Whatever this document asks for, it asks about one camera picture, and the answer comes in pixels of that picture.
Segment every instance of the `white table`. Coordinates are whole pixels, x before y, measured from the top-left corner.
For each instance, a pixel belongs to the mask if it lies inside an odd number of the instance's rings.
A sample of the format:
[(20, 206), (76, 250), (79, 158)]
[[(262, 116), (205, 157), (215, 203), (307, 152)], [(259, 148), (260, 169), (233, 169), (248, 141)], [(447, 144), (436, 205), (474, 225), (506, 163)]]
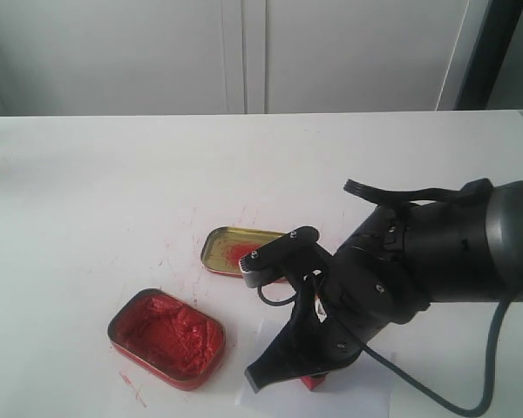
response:
[[(342, 191), (347, 178), (413, 189), (482, 177), (523, 179), (518, 112), (1, 118), (0, 416), (245, 416), (234, 398), (255, 330), (261, 317), (285, 321), (289, 307), (205, 271), (207, 233), (312, 225), (334, 251), (372, 208)], [(226, 326), (228, 355), (196, 392), (109, 343), (110, 319), (147, 287), (197, 300)], [(493, 308), (433, 306), (371, 345), (474, 406)], [(523, 305), (507, 315), (498, 364), (487, 416), (523, 417)], [(396, 382), (391, 418), (453, 416)]]

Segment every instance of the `red tin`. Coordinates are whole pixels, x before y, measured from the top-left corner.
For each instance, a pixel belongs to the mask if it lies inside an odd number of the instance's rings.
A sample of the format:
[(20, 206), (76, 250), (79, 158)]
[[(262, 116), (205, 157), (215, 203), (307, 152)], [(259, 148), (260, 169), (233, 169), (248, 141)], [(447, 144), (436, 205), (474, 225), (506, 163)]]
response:
[(181, 390), (203, 384), (225, 348), (220, 322), (159, 289), (142, 290), (126, 303), (108, 336), (123, 355)]

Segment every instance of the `rectangular tin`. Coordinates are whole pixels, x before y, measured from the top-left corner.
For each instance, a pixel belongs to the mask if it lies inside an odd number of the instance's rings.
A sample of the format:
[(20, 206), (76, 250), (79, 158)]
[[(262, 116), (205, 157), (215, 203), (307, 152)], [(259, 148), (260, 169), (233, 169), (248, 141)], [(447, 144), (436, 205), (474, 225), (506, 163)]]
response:
[(214, 273), (241, 277), (238, 263), (243, 255), (281, 237), (282, 233), (224, 226), (214, 229), (201, 250), (201, 263)]
[[(172, 318), (171, 313), (180, 317)], [(178, 320), (182, 325), (174, 325)], [(203, 384), (225, 348), (225, 332), (219, 321), (159, 289), (142, 290), (131, 298), (112, 319), (108, 336), (124, 356), (181, 390)], [(199, 355), (182, 344), (191, 340), (197, 342), (193, 351)], [(179, 361), (188, 365), (186, 371), (174, 366)]]

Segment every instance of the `white cabinet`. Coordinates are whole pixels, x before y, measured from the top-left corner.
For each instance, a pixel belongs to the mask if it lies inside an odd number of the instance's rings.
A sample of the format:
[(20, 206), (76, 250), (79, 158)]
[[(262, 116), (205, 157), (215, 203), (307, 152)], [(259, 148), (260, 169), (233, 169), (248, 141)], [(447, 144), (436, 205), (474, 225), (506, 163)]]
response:
[(0, 114), (449, 109), (488, 0), (0, 0)]

